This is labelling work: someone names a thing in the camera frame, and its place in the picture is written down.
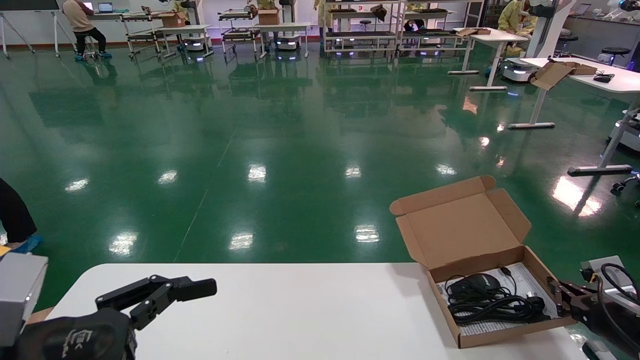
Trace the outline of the black covered left gripper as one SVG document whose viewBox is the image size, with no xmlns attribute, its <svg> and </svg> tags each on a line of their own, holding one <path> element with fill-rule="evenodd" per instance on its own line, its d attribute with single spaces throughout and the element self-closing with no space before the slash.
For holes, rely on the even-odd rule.
<svg viewBox="0 0 640 360">
<path fill-rule="evenodd" d="M 26 325 L 13 346 L 12 360 L 134 360 L 135 330 L 141 331 L 175 302 L 215 296 L 214 278 L 151 275 L 96 297 L 98 311 Z M 135 306 L 130 317 L 119 311 Z"/>
</svg>

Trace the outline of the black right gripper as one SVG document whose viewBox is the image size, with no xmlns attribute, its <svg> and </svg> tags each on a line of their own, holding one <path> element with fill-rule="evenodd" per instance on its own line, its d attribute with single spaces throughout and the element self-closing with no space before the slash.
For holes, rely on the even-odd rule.
<svg viewBox="0 0 640 360">
<path fill-rule="evenodd" d="M 575 284 L 547 276 L 546 286 L 553 298 L 573 298 Z M 556 300 L 558 317 L 574 317 L 592 333 L 629 357 L 639 355 L 639 315 L 615 301 L 601 303 L 597 292 L 587 287 L 578 288 L 574 299 Z"/>
</svg>

